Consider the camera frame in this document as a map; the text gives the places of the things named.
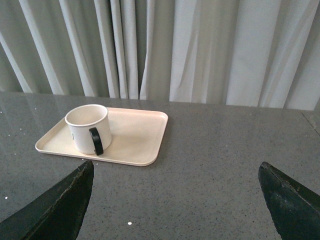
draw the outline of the black mug handle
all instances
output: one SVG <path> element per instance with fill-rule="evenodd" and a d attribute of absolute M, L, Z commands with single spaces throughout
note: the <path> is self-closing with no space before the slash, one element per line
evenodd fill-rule
<path fill-rule="evenodd" d="M 89 132 L 90 132 L 93 144 L 94 144 L 95 154 L 97 156 L 103 154 L 104 148 L 102 147 L 102 142 L 101 142 L 100 135 L 99 135 L 97 128 L 96 127 L 90 128 Z"/>

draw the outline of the white curtain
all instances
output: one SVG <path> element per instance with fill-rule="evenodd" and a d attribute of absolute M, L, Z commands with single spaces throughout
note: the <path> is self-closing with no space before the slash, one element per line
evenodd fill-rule
<path fill-rule="evenodd" d="M 0 91 L 320 109 L 319 0 L 1 0 Z"/>

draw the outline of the table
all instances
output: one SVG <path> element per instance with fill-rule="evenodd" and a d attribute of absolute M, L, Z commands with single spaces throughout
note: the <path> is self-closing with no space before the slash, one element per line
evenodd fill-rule
<path fill-rule="evenodd" d="M 169 120 L 153 164 L 93 161 L 78 240 L 280 240 L 258 181 L 263 161 L 320 194 L 316 112 L 1 92 L 0 221 L 84 162 L 39 153 L 35 143 L 69 110 L 93 103 Z"/>

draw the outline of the mug rim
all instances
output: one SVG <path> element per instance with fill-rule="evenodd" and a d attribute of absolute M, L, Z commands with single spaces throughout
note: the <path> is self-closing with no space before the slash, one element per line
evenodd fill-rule
<path fill-rule="evenodd" d="M 88 124 L 74 124 L 74 123 L 71 123 L 67 120 L 68 116 L 78 110 L 78 109 L 81 109 L 81 108 L 84 108 L 84 107 L 89 107 L 89 106 L 95 106 L 95 107 L 99 107 L 99 108 L 103 108 L 105 110 L 105 114 L 103 115 L 103 117 L 101 117 L 99 120 L 97 121 L 94 121 L 94 122 L 91 122 L 91 123 L 88 123 Z M 89 126 L 92 126 L 92 125 L 96 125 L 98 123 L 100 123 L 102 120 L 104 120 L 107 116 L 108 116 L 108 108 L 103 106 L 103 105 L 100 105 L 100 104 L 86 104 L 86 105 L 81 105 L 81 106 L 77 106 L 75 107 L 74 109 L 70 110 L 64 117 L 64 120 L 65 122 L 70 125 L 70 126 L 73 126 L 73 127 L 78 127 L 78 128 L 82 128 L 82 127 L 89 127 Z"/>

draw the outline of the tray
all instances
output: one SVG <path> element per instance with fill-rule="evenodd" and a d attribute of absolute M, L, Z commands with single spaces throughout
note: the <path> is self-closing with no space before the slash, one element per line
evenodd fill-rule
<path fill-rule="evenodd" d="M 35 148 L 45 154 L 117 164 L 140 167 L 152 164 L 158 156 L 168 115 L 160 111 L 113 107 L 108 107 L 108 111 L 112 142 L 102 155 L 79 152 L 64 118 L 36 142 Z"/>

